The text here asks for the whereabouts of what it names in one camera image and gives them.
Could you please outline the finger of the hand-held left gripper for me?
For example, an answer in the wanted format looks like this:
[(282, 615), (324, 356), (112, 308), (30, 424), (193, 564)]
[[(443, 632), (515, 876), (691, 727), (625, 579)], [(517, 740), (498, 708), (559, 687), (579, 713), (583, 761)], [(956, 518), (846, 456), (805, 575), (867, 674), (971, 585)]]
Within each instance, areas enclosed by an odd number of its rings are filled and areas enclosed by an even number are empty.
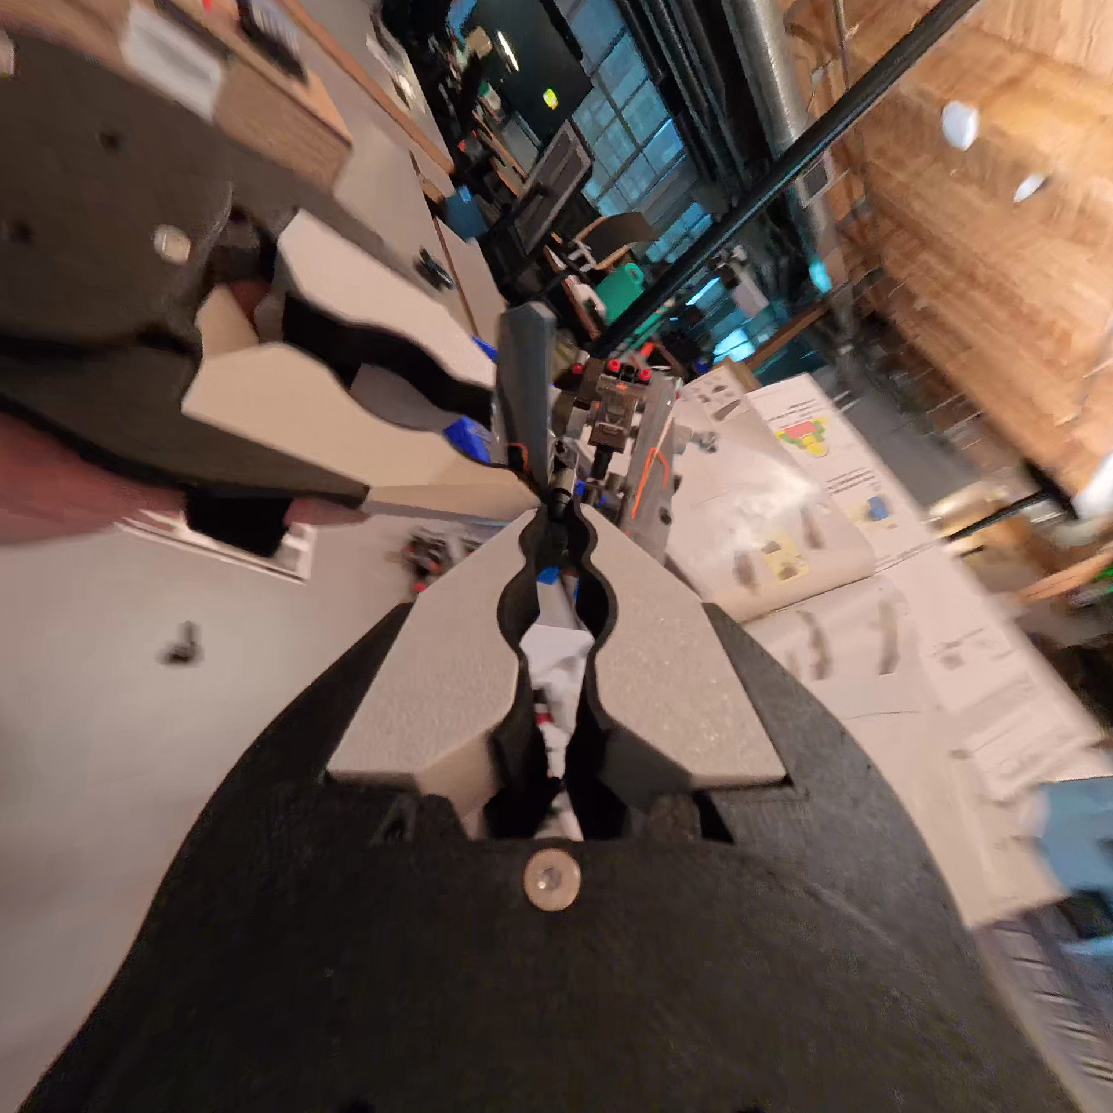
[(373, 416), (490, 428), (496, 367), (451, 310), (307, 212), (277, 240), (280, 335)]
[(511, 522), (542, 507), (509, 469), (468, 460), (441, 431), (386, 422), (292, 346), (205, 359), (182, 409), (364, 484), (369, 515)]

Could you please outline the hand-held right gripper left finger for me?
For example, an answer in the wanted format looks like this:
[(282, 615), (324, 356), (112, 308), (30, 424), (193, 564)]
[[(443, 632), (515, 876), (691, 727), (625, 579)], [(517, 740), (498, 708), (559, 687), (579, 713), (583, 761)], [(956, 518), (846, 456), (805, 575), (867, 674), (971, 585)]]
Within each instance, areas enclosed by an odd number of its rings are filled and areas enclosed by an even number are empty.
[(536, 834), (559, 783), (523, 638), (549, 513), (521, 515), (411, 605), (337, 749), (335, 780), (439, 795), (490, 834)]

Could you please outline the black grey lego frame assembly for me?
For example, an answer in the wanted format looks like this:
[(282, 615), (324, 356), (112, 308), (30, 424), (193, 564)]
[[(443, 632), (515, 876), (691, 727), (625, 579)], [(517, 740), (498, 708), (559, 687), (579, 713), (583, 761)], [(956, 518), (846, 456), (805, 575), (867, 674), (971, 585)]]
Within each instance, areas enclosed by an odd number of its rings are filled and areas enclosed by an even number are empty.
[(543, 498), (557, 520), (593, 509), (659, 564), (674, 524), (674, 407), (680, 382), (638, 356), (583, 357), (576, 384), (551, 378), (555, 314), (524, 303), (502, 314), (490, 462)]

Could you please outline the large lego car chassis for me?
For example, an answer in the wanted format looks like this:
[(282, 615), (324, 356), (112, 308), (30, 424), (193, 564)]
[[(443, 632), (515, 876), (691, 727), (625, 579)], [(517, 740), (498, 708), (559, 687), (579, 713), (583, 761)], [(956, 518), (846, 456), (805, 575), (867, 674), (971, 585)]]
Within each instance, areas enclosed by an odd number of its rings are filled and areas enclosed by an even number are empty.
[(466, 534), (445, 534), (415, 528), (398, 551), (398, 562), (407, 569), (411, 592), (418, 594), (468, 558), (479, 541)]

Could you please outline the lego instruction book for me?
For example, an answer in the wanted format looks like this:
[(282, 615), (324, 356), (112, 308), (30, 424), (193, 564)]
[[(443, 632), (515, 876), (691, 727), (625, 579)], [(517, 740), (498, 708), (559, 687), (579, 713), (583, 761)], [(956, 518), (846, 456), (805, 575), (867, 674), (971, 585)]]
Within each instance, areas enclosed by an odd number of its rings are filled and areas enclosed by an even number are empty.
[(1109, 887), (1096, 719), (814, 378), (721, 367), (674, 414), (668, 562), (878, 764), (967, 925)]

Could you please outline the person's left hand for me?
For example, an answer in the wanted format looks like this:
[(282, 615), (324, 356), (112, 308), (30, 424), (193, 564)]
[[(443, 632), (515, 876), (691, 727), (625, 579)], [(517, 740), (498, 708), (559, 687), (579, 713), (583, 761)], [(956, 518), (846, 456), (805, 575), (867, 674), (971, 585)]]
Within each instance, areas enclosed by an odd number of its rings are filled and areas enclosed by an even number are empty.
[(182, 507), (178, 490), (121, 479), (2, 416), (2, 547), (91, 535), (148, 511), (178, 515)]

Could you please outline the white sticker sheet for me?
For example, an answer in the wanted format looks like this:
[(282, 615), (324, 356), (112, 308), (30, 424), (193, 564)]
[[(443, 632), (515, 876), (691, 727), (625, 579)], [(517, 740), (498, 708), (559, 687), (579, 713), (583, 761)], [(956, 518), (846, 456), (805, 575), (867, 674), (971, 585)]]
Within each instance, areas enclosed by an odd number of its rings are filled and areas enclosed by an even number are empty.
[(314, 526), (295, 524), (282, 537), (275, 554), (254, 554), (191, 530), (182, 513), (159, 515), (144, 511), (140, 516), (118, 522), (118, 528), (182, 552), (252, 568), (254, 571), (288, 581), (309, 581), (318, 535)]

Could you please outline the cardboard box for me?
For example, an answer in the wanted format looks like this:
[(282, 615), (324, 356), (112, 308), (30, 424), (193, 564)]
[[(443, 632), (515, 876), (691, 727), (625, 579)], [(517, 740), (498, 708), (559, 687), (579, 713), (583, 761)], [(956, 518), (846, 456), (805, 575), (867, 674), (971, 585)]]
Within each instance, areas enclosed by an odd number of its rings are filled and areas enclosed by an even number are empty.
[(129, 2), (119, 51), (135, 75), (229, 138), (331, 193), (354, 142), (314, 72), (286, 74), (235, 2)]

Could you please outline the blue parts bin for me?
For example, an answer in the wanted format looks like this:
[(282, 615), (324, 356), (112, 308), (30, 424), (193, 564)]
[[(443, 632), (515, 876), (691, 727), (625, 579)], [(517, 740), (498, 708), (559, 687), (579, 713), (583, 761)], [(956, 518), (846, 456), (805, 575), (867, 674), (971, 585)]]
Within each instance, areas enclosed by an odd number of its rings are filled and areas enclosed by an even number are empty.
[[(481, 339), (479, 333), (471, 331), (470, 335), (470, 342), (471, 346), (481, 352), (481, 356), (487, 361), (487, 390), (490, 393), (489, 399), (489, 409), (485, 410), (485, 416), (490, 420), (492, 412), (494, 412), (494, 393), (496, 393), (496, 354), (498, 350), (494, 346), (490, 346), (487, 340)], [(447, 386), (437, 386), (436, 388), (436, 407), (441, 412), (441, 416), (434, 418), (434, 422), (439, 426), (441, 435), (456, 448), (460, 450), (464, 456), (471, 458), (473, 462), (479, 462), (483, 465), (492, 463), (492, 431), (487, 424), (479, 422), (470, 410), (456, 410), (449, 405), (447, 399)]]

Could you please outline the grey office chair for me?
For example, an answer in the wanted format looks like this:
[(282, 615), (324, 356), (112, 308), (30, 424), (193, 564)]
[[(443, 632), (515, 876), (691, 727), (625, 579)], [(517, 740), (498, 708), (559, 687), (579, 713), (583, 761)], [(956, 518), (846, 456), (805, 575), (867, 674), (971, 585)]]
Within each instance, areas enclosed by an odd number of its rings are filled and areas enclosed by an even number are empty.
[(574, 119), (555, 132), (530, 170), (511, 214), (523, 253), (536, 251), (564, 204), (593, 174), (593, 155)]

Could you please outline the green plastic object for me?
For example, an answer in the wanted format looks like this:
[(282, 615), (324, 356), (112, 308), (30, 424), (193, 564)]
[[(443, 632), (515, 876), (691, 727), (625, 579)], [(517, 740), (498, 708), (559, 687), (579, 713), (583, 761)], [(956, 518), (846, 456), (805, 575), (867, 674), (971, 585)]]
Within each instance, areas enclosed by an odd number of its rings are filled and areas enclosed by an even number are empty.
[(595, 286), (595, 293), (604, 306), (602, 320), (606, 323), (615, 322), (642, 295), (644, 287), (646, 274), (636, 261), (615, 265), (613, 270)]

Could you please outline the beige office chair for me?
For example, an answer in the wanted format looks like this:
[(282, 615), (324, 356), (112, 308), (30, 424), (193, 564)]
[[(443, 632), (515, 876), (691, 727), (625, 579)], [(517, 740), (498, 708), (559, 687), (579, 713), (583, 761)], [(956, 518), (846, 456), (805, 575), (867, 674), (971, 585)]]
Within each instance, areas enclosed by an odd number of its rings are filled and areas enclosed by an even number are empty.
[(640, 212), (621, 212), (591, 221), (576, 233), (574, 244), (591, 257), (591, 269), (606, 269), (638, 244), (659, 238), (657, 229)]

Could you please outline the black electronic device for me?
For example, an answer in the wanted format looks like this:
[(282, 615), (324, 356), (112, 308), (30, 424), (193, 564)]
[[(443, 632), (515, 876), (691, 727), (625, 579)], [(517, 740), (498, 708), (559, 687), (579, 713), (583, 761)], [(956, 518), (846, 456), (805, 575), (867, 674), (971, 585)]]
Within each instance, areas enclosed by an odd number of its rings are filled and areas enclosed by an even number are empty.
[(239, 26), (242, 34), (280, 72), (307, 85), (299, 34), (295, 24), (273, 2), (237, 2)]

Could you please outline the black monitor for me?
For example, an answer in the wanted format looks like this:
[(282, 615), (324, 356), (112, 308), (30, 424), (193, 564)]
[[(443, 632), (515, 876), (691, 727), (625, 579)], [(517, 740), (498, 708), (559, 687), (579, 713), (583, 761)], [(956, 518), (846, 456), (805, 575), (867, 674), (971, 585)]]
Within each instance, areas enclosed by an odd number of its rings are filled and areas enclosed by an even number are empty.
[(477, 2), (471, 22), (494, 43), (498, 94), (549, 140), (593, 91), (560, 9), (555, 2)]

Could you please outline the silver spiral air duct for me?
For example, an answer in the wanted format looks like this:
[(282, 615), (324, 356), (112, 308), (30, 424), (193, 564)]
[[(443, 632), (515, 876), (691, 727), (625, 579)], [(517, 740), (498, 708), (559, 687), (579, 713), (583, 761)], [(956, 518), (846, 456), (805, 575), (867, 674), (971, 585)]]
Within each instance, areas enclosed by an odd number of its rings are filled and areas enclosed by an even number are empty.
[[(772, 157), (780, 159), (812, 123), (789, 55), (782, 7), (778, 2), (723, 2), (723, 9)], [(818, 259), (839, 248), (825, 200), (829, 183), (827, 157), (822, 155), (791, 187), (801, 233)]]

